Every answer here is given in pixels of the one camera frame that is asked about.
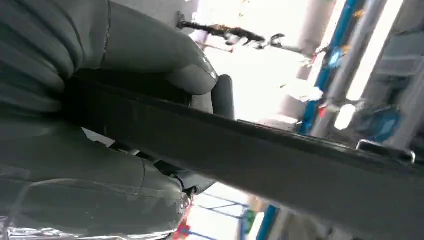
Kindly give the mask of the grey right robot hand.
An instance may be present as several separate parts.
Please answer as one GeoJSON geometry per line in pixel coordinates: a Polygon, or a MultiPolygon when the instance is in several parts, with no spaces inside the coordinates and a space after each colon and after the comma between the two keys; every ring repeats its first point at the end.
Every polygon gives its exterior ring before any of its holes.
{"type": "Polygon", "coordinates": [[[153,102],[233,119],[232,93],[188,35],[113,0],[1,1],[1,239],[167,239],[214,180],[165,156],[195,130],[153,102]]]}

